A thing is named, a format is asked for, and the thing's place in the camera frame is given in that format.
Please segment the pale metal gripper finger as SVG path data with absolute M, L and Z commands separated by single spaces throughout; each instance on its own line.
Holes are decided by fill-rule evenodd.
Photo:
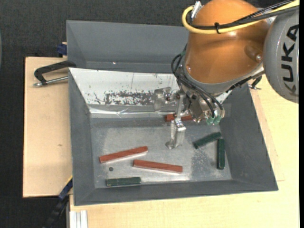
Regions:
M 185 138 L 186 127 L 184 125 L 178 125 L 175 131 L 175 146 L 178 147 L 183 144 Z
M 177 124 L 176 124 L 176 121 L 175 120 L 172 120 L 171 121 L 171 138 L 168 142 L 166 142 L 166 146 L 169 150 L 172 150 L 176 147 L 176 131 L 177 131 L 178 127 L 177 127 Z

